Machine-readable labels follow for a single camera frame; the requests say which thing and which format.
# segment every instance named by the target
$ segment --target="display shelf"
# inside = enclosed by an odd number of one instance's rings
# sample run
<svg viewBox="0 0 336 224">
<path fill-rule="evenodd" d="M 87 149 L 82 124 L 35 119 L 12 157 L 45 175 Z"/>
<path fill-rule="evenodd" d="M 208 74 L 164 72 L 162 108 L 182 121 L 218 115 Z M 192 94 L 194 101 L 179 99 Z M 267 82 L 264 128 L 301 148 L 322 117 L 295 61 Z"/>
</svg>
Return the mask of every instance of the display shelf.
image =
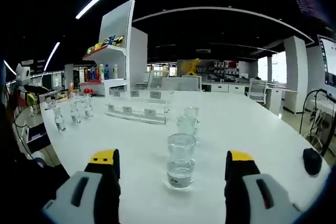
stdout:
<svg viewBox="0 0 336 224">
<path fill-rule="evenodd" d="M 83 60 L 93 60 L 97 63 L 99 62 L 109 62 L 113 56 L 125 56 L 125 49 L 122 47 L 117 47 L 113 45 L 104 46 L 90 54 L 84 55 Z"/>
<path fill-rule="evenodd" d="M 84 88 L 91 88 L 95 94 L 106 96 L 109 95 L 110 88 L 127 85 L 127 81 L 122 78 L 93 80 L 88 82 L 82 82 L 79 85 L 83 86 L 83 89 L 81 88 L 81 92 L 83 92 Z"/>
</svg>

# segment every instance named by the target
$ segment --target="red object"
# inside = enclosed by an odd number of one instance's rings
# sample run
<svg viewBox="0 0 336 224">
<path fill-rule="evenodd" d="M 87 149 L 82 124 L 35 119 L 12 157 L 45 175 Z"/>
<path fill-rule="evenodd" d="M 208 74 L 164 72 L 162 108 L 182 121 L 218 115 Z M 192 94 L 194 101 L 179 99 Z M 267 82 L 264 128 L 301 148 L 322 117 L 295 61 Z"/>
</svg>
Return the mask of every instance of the red object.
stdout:
<svg viewBox="0 0 336 224">
<path fill-rule="evenodd" d="M 86 89 L 84 89 L 83 93 L 84 94 L 93 94 L 93 90 L 89 89 L 89 88 L 86 88 Z"/>
</svg>

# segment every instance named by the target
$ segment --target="empty glass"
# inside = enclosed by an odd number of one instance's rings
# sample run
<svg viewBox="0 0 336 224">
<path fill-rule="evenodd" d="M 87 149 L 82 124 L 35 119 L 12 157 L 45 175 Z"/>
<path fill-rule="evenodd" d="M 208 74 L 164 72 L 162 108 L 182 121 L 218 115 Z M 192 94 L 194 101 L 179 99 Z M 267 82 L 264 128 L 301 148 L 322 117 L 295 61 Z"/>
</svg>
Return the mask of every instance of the empty glass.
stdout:
<svg viewBox="0 0 336 224">
<path fill-rule="evenodd" d="M 191 118 L 197 119 L 198 117 L 198 112 L 199 112 L 199 108 L 198 107 L 186 107 L 184 109 L 184 115 L 185 116 L 189 116 Z"/>
<path fill-rule="evenodd" d="M 177 190 L 190 188 L 195 167 L 195 143 L 194 135 L 177 133 L 168 137 L 168 182 Z"/>
<path fill-rule="evenodd" d="M 184 115 L 177 118 L 177 132 L 196 136 L 197 128 L 197 119 Z"/>
</svg>

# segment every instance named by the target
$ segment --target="floor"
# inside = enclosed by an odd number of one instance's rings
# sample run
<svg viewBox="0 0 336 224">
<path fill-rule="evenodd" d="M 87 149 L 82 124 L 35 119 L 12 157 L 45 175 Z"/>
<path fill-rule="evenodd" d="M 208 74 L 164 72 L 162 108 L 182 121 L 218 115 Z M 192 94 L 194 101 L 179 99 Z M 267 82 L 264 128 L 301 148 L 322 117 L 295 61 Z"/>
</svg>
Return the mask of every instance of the floor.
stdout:
<svg viewBox="0 0 336 224">
<path fill-rule="evenodd" d="M 281 119 L 284 122 L 288 123 L 296 131 L 299 131 L 300 122 L 301 122 L 301 114 L 297 114 L 295 116 L 293 113 L 283 109 L 281 112 L 281 115 L 282 115 Z M 41 122 L 42 122 L 41 115 L 35 115 L 33 118 L 31 118 L 29 115 L 28 109 L 23 111 L 22 115 L 20 115 L 20 117 L 17 120 L 18 125 L 27 124 L 28 126 L 34 126 L 37 123 L 41 123 Z M 303 115 L 303 120 L 302 120 L 302 130 L 301 130 L 302 134 L 304 134 L 305 132 L 308 132 L 309 130 L 310 130 L 309 113 L 305 113 Z M 22 128 L 18 128 L 18 131 L 19 131 L 19 134 L 21 134 Z M 333 137 L 331 145 L 336 146 L 336 136 Z M 19 144 L 19 147 L 23 153 L 26 153 L 21 143 Z M 54 165 L 60 164 L 60 161 L 54 151 L 54 148 L 51 145 L 47 146 L 46 148 L 40 151 L 44 155 L 47 165 L 54 166 Z M 336 158 L 330 150 L 326 152 L 324 159 L 330 166 L 332 166 L 336 162 Z"/>
</svg>

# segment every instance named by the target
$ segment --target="black ceiling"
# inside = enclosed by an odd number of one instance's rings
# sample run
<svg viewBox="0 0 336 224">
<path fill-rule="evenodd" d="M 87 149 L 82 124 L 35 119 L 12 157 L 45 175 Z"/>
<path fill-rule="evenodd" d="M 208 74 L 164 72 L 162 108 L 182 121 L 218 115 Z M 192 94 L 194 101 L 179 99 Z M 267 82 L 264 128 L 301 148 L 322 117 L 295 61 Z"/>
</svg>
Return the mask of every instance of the black ceiling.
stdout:
<svg viewBox="0 0 336 224">
<path fill-rule="evenodd" d="M 9 65 L 15 68 L 22 60 L 46 60 L 58 41 L 61 44 L 47 71 L 62 69 L 66 63 L 81 63 L 86 49 L 98 42 L 102 16 L 128 0 L 101 0 L 81 19 L 75 19 L 89 1 L 5 0 L 8 13 L 4 18 L 2 52 Z M 334 6 L 328 0 L 319 1 L 324 12 L 332 17 Z M 302 15 L 295 0 L 135 0 L 133 20 L 163 10 L 200 6 L 249 10 L 282 19 L 313 39 L 316 34 L 331 36 L 324 22 Z M 264 48 L 292 35 L 309 42 L 296 31 L 272 20 L 228 10 L 174 12 L 133 25 L 149 35 L 149 62 L 194 57 L 254 59 L 270 53 L 261 51 L 257 55 L 255 47 Z M 283 50 L 281 43 L 276 45 L 269 49 Z M 211 49 L 212 53 L 198 55 L 195 49 Z"/>
</svg>

